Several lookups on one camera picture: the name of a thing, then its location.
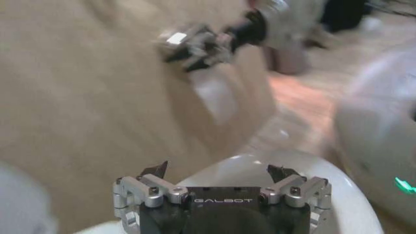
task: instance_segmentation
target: blurry robot arm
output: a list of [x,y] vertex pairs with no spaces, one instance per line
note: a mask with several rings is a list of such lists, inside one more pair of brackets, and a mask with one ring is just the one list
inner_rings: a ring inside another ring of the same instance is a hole
[[164,60],[184,60],[187,72],[231,62],[245,44],[281,49],[301,40],[317,25],[325,0],[259,0],[240,23],[219,34],[207,25],[189,25],[160,37]]

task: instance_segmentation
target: beige fabric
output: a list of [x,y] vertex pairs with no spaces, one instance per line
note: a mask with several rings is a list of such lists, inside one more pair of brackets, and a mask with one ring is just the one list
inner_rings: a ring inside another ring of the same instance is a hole
[[177,182],[233,155],[275,111],[261,54],[247,47],[235,66],[199,80],[155,49],[173,24],[233,22],[243,0],[5,0],[0,8],[0,160],[47,187],[67,233],[113,219],[115,178],[167,159]]

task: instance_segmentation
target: green led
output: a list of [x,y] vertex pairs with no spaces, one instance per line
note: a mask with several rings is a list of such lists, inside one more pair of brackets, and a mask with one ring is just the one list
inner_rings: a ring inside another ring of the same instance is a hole
[[403,192],[405,192],[407,194],[416,194],[416,187],[412,187],[407,181],[399,179],[397,177],[395,178],[395,181],[396,186]]

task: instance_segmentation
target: floor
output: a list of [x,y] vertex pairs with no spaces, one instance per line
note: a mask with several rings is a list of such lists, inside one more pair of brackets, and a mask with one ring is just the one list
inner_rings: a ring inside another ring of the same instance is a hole
[[[367,21],[371,30],[355,30],[336,35],[331,49],[309,50],[312,69],[300,76],[271,74],[269,83],[277,114],[265,124],[243,153],[296,148],[327,158],[341,167],[333,150],[332,116],[337,98],[365,64],[387,50],[416,38],[415,19],[385,13],[381,20]],[[375,207],[388,234],[415,233],[415,230]]]

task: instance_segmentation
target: white robot body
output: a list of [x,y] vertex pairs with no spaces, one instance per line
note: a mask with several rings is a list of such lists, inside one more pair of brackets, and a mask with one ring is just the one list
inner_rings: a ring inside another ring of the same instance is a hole
[[387,54],[340,101],[341,161],[369,200],[416,226],[416,44]]

